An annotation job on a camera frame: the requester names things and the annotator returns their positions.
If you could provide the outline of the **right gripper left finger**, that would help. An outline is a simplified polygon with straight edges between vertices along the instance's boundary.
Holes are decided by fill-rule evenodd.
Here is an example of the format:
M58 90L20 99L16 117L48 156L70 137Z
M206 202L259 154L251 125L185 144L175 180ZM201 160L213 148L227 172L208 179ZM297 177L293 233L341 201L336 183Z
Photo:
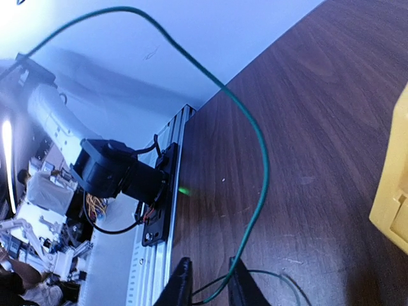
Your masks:
M183 257L154 306L189 306L193 295L193 264Z

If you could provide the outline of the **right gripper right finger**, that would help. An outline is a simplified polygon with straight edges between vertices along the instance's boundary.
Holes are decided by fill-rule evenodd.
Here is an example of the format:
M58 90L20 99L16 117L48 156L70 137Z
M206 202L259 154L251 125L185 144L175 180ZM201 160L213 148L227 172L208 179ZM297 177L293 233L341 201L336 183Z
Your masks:
M231 306L270 306L241 259L228 282L228 299Z

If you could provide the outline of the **yellow three-compartment bin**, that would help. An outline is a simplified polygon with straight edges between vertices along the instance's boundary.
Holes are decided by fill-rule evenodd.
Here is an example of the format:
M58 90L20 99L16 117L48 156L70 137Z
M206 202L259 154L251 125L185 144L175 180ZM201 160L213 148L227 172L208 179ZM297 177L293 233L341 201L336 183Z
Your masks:
M407 88L393 110L384 167L369 219L407 252Z

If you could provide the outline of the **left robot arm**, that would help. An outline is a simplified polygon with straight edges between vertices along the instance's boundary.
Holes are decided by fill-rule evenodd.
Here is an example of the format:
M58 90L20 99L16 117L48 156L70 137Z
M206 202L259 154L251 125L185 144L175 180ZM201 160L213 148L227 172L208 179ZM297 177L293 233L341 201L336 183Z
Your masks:
M115 198L123 193L153 205L168 189L169 175L139 157L157 143L135 150L125 143L104 139L88 128L62 101L55 75L19 54L13 62L1 61L1 94L8 106L25 110L59 146L74 179L88 194Z

